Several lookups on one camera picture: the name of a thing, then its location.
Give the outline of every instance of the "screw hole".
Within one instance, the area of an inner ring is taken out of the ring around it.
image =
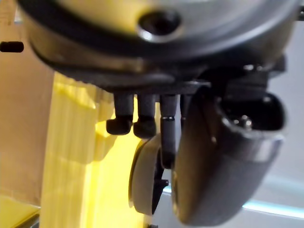
[[[19,41],[0,43],[0,52],[21,53],[23,50],[24,50],[24,44]]]
[[[152,12],[140,18],[139,35],[145,40],[155,41],[156,37],[161,39],[175,34],[180,25],[181,18],[174,11]]]

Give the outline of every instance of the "caster wheel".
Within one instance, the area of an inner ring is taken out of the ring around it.
[[[157,135],[140,147],[130,175],[130,200],[136,211],[146,215],[154,214],[163,189],[169,185],[168,180],[162,180],[160,146],[161,137]]]

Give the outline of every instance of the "yellow wall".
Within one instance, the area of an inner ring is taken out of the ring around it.
[[[149,218],[137,213],[128,198],[131,165],[140,139],[133,130],[125,136],[106,132],[106,120],[114,118],[112,97],[92,85],[55,75],[42,228],[146,227]]]
[[[0,196],[0,227],[14,228],[35,214],[39,208],[17,202],[12,198]]]

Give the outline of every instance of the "swivel caster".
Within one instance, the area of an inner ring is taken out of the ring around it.
[[[172,170],[179,220],[217,226],[236,215],[276,158],[284,129],[285,112],[273,95],[232,102],[198,92]]]
[[[169,185],[168,180],[162,180],[160,145],[160,135],[156,135],[139,148],[130,175],[130,200],[138,212],[146,215],[154,214],[163,189]]]

